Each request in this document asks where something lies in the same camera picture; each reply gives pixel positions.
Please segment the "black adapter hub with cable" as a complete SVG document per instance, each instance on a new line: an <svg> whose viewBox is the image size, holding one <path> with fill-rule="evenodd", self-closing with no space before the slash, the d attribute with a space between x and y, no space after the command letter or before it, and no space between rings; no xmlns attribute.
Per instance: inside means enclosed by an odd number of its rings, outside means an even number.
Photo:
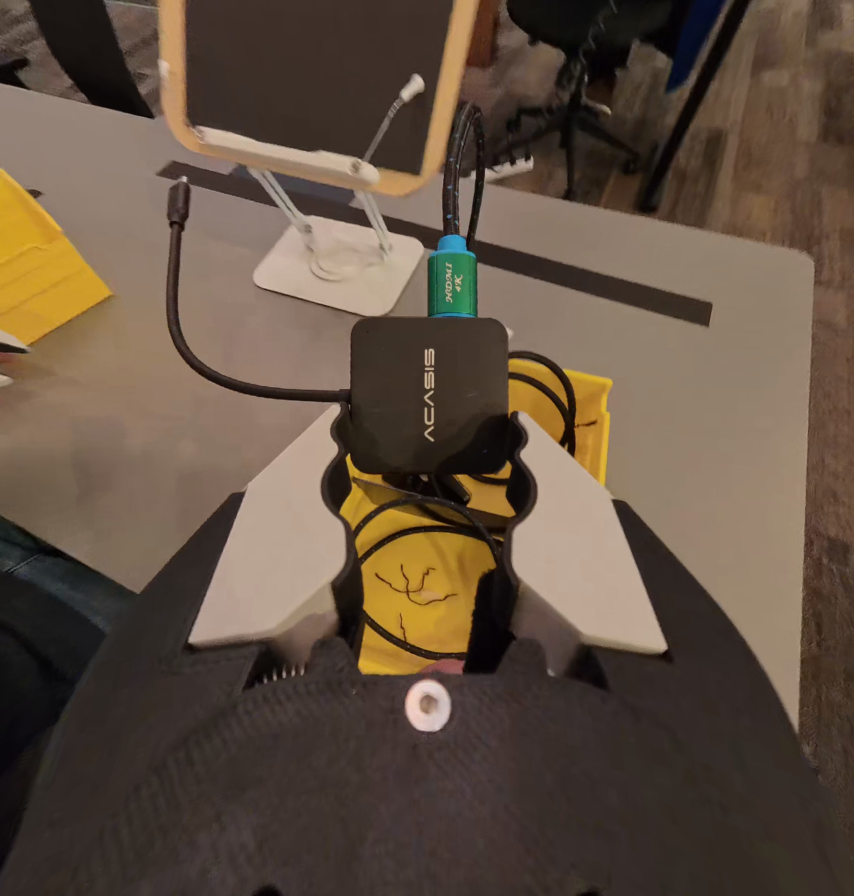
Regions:
<svg viewBox="0 0 854 896"><path fill-rule="evenodd" d="M186 341L179 312L182 241L190 184L167 193L169 251L165 314L183 362L209 383L250 397L342 405L343 445L369 474L489 475L511 455L509 335L479 317L389 317L358 321L351 331L347 390L256 385L204 363Z"/></svg>

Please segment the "person's leg in jeans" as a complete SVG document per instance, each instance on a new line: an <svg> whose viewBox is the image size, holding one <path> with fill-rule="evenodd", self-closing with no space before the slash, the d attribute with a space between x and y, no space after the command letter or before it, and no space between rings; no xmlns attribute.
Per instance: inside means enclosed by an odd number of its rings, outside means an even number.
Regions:
<svg viewBox="0 0 854 896"><path fill-rule="evenodd" d="M0 573L39 588L104 633L137 594L0 516Z"/></svg>

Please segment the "grey panel with wooden rim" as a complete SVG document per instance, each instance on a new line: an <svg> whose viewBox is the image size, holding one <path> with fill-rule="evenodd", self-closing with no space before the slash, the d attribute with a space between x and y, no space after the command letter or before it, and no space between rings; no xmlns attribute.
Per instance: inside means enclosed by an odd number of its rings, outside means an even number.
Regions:
<svg viewBox="0 0 854 896"><path fill-rule="evenodd" d="M158 3L160 95L188 151L404 197L437 174L479 3Z"/></svg>

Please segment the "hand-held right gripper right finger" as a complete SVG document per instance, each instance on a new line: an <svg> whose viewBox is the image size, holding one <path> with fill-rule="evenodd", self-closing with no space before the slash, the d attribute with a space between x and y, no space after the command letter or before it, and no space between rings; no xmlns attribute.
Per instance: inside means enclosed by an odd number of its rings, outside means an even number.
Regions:
<svg viewBox="0 0 854 896"><path fill-rule="evenodd" d="M513 474L525 504L512 521L509 567L518 584L511 619L541 644L547 666L572 666L600 647L663 656L668 645L611 495L533 420Z"/></svg>

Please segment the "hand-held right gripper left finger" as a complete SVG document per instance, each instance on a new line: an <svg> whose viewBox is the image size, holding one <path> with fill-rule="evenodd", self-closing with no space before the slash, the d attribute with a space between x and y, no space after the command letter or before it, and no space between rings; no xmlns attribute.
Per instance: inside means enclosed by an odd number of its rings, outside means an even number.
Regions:
<svg viewBox="0 0 854 896"><path fill-rule="evenodd" d="M191 647L262 644L279 658L309 658L318 641L338 635L335 589L350 551L342 420L343 409L327 409L244 490Z"/></svg>

